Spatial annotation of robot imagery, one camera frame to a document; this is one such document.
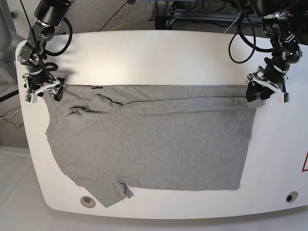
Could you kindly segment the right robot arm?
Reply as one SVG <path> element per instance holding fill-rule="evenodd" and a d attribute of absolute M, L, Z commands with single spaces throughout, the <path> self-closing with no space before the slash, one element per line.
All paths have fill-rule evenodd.
<path fill-rule="evenodd" d="M 51 94 L 57 102 L 62 99 L 65 79 L 54 77 L 51 73 L 58 70 L 58 65 L 45 61 L 48 56 L 63 54 L 72 41 L 73 28 L 65 17 L 72 4 L 72 0 L 42 0 L 35 10 L 36 21 L 30 26 L 26 43 L 18 55 L 19 63 L 27 69 L 23 78 L 26 88 L 25 101 L 28 103 L 35 103 L 45 92 Z M 46 49 L 47 42 L 54 38 L 55 28 L 62 22 L 68 26 L 68 41 L 60 51 L 51 52 Z"/>

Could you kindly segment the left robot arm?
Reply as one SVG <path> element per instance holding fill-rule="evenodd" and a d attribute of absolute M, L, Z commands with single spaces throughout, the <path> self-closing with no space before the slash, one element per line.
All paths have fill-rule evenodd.
<path fill-rule="evenodd" d="M 246 99 L 248 102 L 260 98 L 268 99 L 274 93 L 282 93 L 284 102 L 288 102 L 286 91 L 287 72 L 292 64 L 302 57 L 300 44 L 308 43 L 308 2 L 306 0 L 250 0 L 250 9 L 245 11 L 239 1 L 240 10 L 236 34 L 252 48 L 252 52 L 270 53 L 265 58 L 266 67 L 259 66 L 257 71 L 247 76 Z M 261 49 L 254 40 L 249 42 L 242 33 L 242 21 L 247 20 L 252 33 L 255 23 L 249 16 L 255 14 L 261 19 L 263 33 L 270 39 L 272 48 Z"/>

